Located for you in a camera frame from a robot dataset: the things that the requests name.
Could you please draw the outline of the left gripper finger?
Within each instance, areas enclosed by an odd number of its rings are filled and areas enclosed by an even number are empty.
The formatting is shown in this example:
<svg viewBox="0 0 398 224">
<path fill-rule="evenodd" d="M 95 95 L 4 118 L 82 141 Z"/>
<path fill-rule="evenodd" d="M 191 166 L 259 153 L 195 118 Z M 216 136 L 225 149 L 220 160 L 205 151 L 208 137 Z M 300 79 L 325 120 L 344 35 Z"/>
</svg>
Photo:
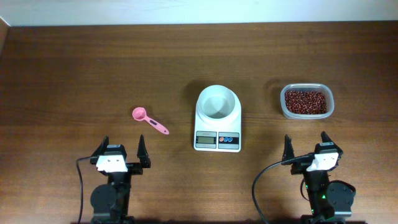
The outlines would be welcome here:
<svg viewBox="0 0 398 224">
<path fill-rule="evenodd" d="M 98 148 L 92 153 L 92 157 L 98 157 L 100 155 L 103 155 L 104 152 L 107 149 L 107 146 L 109 145 L 109 137 L 105 136 L 101 144 L 98 146 Z"/>
<path fill-rule="evenodd" d="M 138 144 L 137 157 L 140 160 L 140 164 L 141 164 L 142 168 L 150 168 L 151 167 L 151 161 L 150 161 L 149 155 L 147 153 L 144 136 L 142 134 L 140 136 L 140 140 L 139 140 L 139 144 Z"/>
</svg>

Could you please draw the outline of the pink plastic measuring scoop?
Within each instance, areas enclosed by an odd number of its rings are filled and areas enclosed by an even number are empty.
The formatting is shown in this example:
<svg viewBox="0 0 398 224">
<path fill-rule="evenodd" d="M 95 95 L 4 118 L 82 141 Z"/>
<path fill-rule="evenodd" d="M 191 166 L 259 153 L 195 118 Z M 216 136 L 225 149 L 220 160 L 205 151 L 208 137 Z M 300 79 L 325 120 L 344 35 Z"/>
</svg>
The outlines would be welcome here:
<svg viewBox="0 0 398 224">
<path fill-rule="evenodd" d="M 132 117 L 136 120 L 136 121 L 146 121 L 148 122 L 153 128 L 155 128 L 156 130 L 158 130 L 160 133 L 165 134 L 165 135 L 169 135 L 169 130 L 163 126 L 162 124 L 160 124 L 158 121 L 150 118 L 147 115 L 146 109 L 143 107 L 137 107 L 134 108 L 132 111 Z"/>
</svg>

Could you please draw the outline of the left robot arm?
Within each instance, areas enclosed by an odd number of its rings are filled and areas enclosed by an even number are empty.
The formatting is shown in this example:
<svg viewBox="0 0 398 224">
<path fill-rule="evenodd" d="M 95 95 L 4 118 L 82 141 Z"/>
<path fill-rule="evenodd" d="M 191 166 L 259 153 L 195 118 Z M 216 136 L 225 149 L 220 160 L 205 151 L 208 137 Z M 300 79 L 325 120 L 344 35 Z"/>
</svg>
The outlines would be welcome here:
<svg viewBox="0 0 398 224">
<path fill-rule="evenodd" d="M 128 215 L 131 191 L 131 177 L 142 175 L 151 166 L 144 136 L 140 136 L 137 158 L 139 162 L 126 162 L 127 153 L 122 144 L 110 144 L 105 136 L 99 147 L 92 153 L 90 163 L 106 176 L 106 184 L 99 185 L 90 196 L 93 207 L 91 223 L 134 223 Z"/>
</svg>

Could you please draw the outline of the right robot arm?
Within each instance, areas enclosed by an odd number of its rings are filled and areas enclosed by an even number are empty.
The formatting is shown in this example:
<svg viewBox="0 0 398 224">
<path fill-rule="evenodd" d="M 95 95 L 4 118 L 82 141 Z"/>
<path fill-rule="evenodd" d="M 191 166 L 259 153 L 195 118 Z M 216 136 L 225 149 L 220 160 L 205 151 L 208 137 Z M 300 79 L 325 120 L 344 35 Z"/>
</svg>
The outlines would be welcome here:
<svg viewBox="0 0 398 224">
<path fill-rule="evenodd" d="M 356 189 L 346 182 L 329 179 L 328 173 L 338 167 L 343 151 L 326 132 L 321 133 L 321 139 L 313 152 L 296 157 L 292 140 L 286 135 L 282 165 L 290 165 L 292 175 L 303 175 L 312 213 L 302 215 L 300 223 L 345 223 L 352 216 Z"/>
</svg>

